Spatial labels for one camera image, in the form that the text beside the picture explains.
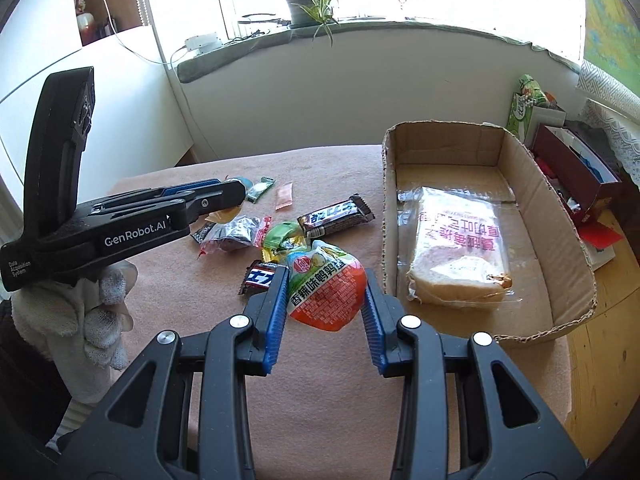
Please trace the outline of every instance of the black candy bar wrapper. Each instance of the black candy bar wrapper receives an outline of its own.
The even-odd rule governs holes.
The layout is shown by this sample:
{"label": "black candy bar wrapper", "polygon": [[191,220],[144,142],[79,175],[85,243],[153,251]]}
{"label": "black candy bar wrapper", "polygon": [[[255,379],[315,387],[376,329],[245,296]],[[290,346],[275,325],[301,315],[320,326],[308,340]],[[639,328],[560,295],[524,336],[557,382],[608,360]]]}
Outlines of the black candy bar wrapper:
{"label": "black candy bar wrapper", "polygon": [[215,225],[215,222],[210,222],[209,220],[205,220],[204,225],[198,229],[196,232],[191,233],[191,238],[197,241],[197,243],[201,244],[204,241],[205,236],[211,231],[212,227]]}
{"label": "black candy bar wrapper", "polygon": [[371,222],[375,216],[360,195],[302,215],[298,223],[308,239],[343,231],[354,225]]}
{"label": "black candy bar wrapper", "polygon": [[254,260],[254,262],[246,268],[246,274],[244,275],[244,280],[242,280],[238,294],[248,293],[249,295],[253,295],[268,290],[278,266],[278,264]]}

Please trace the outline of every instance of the silver screw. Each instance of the silver screw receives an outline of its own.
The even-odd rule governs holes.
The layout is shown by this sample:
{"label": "silver screw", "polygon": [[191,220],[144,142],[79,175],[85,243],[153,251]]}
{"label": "silver screw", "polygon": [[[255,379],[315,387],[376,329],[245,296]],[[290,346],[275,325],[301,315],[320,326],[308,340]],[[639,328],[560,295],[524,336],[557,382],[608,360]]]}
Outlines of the silver screw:
{"label": "silver screw", "polygon": [[168,345],[169,343],[173,343],[175,341],[175,332],[173,332],[172,330],[163,330],[158,334],[158,337],[156,337],[156,339],[161,345]]}
{"label": "silver screw", "polygon": [[400,323],[402,323],[402,326],[405,326],[407,328],[418,328],[421,321],[417,316],[402,316]]}
{"label": "silver screw", "polygon": [[229,325],[231,325],[233,328],[244,328],[248,324],[249,324],[249,318],[247,316],[243,316],[242,314],[233,316],[229,320]]}
{"label": "silver screw", "polygon": [[476,332],[474,334],[474,342],[480,346],[489,346],[494,340],[487,332]]}

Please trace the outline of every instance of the black plant pot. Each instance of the black plant pot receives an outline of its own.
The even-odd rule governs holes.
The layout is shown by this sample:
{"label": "black plant pot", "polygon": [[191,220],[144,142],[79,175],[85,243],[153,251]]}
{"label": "black plant pot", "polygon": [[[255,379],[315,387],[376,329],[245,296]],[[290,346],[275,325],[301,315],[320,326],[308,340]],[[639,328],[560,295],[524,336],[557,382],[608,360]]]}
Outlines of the black plant pot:
{"label": "black plant pot", "polygon": [[291,13],[291,25],[289,28],[300,27],[313,27],[314,25],[320,25],[316,20],[312,20],[309,15],[301,9],[299,6],[311,6],[313,3],[311,0],[285,0],[289,6],[289,12]]}

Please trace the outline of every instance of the colorful painting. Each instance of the colorful painting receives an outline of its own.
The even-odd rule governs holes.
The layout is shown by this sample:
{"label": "colorful painting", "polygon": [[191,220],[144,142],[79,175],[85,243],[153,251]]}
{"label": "colorful painting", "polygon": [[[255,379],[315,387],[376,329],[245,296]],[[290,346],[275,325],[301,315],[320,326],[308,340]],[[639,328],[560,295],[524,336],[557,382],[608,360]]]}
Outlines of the colorful painting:
{"label": "colorful painting", "polygon": [[584,59],[640,96],[640,32],[623,0],[585,0]]}

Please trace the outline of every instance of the windowsill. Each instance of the windowsill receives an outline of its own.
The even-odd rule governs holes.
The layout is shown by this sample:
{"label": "windowsill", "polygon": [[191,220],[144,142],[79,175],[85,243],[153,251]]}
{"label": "windowsill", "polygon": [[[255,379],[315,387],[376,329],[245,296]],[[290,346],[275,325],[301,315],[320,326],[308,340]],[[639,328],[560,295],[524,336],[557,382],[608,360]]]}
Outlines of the windowsill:
{"label": "windowsill", "polygon": [[[536,51],[545,51],[546,48],[533,45],[531,42],[512,40],[511,38],[507,38],[505,36],[499,36],[494,32],[489,32],[485,30],[475,30],[472,28],[459,27],[455,25],[447,25],[443,23],[430,23],[418,20],[405,20],[404,22],[396,22],[391,20],[356,20],[349,22],[340,22],[340,25],[332,25],[331,30],[332,33],[341,34],[344,32],[351,32],[354,30],[372,30],[379,28],[404,28],[404,29],[439,29],[446,30],[449,32],[460,32],[463,34],[474,34],[476,36],[482,36],[484,38],[492,38],[495,40],[502,40],[510,44],[528,46],[532,50]],[[200,54],[199,56],[195,56],[191,59],[186,59],[180,63],[174,63],[176,75],[180,83],[191,83],[196,81],[197,79],[206,76],[212,72],[215,72],[217,69],[228,65],[241,57],[247,56],[248,54],[254,52],[255,50],[259,50],[262,48],[270,48],[272,46],[277,46],[281,44],[290,43],[293,40],[299,40],[303,38],[312,38],[316,33],[316,27],[305,27],[305,28],[283,28],[278,32],[274,32],[272,34],[265,34],[264,36],[259,36],[258,38],[252,38],[250,40],[239,41],[238,43],[229,44],[226,46],[222,46],[216,50],[211,52],[207,52],[206,54]],[[320,30],[318,32],[318,38],[324,36],[324,31]],[[580,67],[578,64],[567,60],[557,54],[553,54],[552,52],[546,50],[549,56],[551,56],[556,61],[566,65],[571,70],[576,73],[580,72]]]}

